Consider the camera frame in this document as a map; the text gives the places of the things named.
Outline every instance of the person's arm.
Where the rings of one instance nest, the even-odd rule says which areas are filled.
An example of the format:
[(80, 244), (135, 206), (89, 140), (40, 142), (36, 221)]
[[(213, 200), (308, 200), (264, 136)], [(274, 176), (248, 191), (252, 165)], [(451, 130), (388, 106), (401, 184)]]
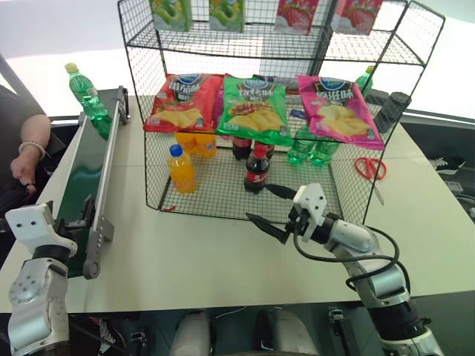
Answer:
[[(32, 141), (46, 148), (50, 139), (51, 123), (44, 114), (33, 115), (22, 126), (22, 142)], [(10, 164), (13, 178), (27, 186), (30, 193), (34, 193), (36, 164), (42, 157), (42, 152), (34, 145), (26, 145), (22, 152)]]

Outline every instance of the green soda bottle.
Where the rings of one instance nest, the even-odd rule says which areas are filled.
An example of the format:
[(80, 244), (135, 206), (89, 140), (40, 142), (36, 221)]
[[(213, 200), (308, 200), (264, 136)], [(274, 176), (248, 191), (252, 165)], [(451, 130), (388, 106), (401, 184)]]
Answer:
[(374, 71), (374, 67), (372, 65), (368, 66), (368, 68), (366, 68), (366, 73), (360, 76), (359, 78), (357, 78), (356, 80), (356, 84), (358, 85), (359, 90), (361, 90), (361, 94), (363, 94), (364, 98), (366, 98), (366, 95), (368, 95), (371, 88), (373, 87), (373, 78), (370, 79), (370, 75), (373, 71)]
[(308, 125), (304, 125), (295, 133), (292, 148), (287, 152), (287, 161), (290, 165), (303, 165), (309, 158), (309, 153), (315, 145), (315, 135), (309, 132)]
[(336, 141), (317, 141), (315, 149), (310, 154), (310, 162), (317, 167), (324, 167), (332, 160), (332, 156), (340, 142)]
[(69, 73), (69, 88), (77, 101), (82, 105), (84, 112), (96, 128), (97, 133), (107, 140), (112, 120), (104, 104), (101, 102), (96, 88), (88, 78), (79, 72), (74, 63), (67, 63), (65, 68)]

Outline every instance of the bracelet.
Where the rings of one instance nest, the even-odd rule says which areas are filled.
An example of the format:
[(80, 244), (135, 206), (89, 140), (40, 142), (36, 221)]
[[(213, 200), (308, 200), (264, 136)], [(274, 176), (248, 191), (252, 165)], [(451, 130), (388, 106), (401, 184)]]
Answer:
[(43, 148), (43, 146), (41, 146), (38, 142), (34, 142), (34, 141), (25, 141), (23, 142), (19, 147), (18, 147), (18, 152), (19, 154), (22, 154), (22, 151), (23, 149), (28, 146), (28, 145), (31, 145), (31, 146), (35, 146), (36, 148), (39, 149), (39, 151), (42, 153), (42, 156), (40, 157), (40, 160), (44, 159), (45, 156), (46, 156), (46, 150)]

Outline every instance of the black shirt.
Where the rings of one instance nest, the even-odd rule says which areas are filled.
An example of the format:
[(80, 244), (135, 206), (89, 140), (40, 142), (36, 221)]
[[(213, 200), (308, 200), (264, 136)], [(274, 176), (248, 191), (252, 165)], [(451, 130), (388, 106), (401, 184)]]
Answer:
[(22, 125), (39, 113), (38, 108), (0, 85), (0, 190), (12, 179), (10, 163), (18, 156)]

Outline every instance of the red juice box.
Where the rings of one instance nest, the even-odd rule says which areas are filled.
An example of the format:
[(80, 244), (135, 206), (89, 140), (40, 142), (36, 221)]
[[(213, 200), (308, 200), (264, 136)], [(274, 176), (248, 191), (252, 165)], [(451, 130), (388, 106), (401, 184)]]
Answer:
[(369, 35), (383, 0), (338, 0), (332, 19), (337, 33)]
[(279, 0), (275, 29), (279, 32), (308, 35), (318, 0)]

